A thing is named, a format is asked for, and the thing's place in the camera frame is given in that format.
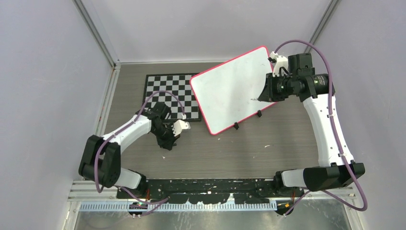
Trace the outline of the pink framed whiteboard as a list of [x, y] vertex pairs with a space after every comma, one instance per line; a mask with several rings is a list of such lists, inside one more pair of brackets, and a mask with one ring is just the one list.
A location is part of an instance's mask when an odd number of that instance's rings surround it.
[[190, 80], [192, 91], [209, 133], [217, 135], [271, 106], [257, 102], [266, 74], [273, 71], [266, 46], [257, 47]]

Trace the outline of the black white chessboard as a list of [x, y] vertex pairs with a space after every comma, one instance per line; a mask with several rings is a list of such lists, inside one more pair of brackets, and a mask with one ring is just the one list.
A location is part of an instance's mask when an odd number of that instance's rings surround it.
[[149, 74], [146, 75], [143, 103], [151, 109], [157, 102], [171, 109], [168, 120], [175, 121], [186, 115], [186, 121], [201, 121], [202, 115], [190, 80], [196, 73]]

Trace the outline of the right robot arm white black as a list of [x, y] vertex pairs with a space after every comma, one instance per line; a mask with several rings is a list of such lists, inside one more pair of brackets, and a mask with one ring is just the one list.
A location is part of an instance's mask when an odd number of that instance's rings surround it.
[[312, 192], [343, 188], [364, 175], [364, 164], [356, 163], [345, 146], [329, 74], [316, 74], [310, 53], [285, 57], [271, 52], [268, 60], [274, 65], [273, 71], [266, 74], [257, 100], [282, 102], [292, 95], [299, 97], [310, 118], [318, 151], [318, 166], [276, 172], [275, 194], [287, 196], [293, 187]]

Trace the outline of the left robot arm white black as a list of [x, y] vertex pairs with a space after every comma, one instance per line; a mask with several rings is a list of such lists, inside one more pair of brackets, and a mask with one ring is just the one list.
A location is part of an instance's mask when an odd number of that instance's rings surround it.
[[122, 187], [135, 198], [142, 198], [148, 190], [145, 175], [121, 166], [122, 153], [137, 139], [152, 133], [158, 146], [172, 150], [182, 131], [191, 125], [185, 118], [170, 122], [166, 118], [170, 108], [158, 102], [151, 109], [139, 110], [128, 122], [103, 136], [90, 136], [79, 164], [79, 175], [96, 183], [99, 190]]

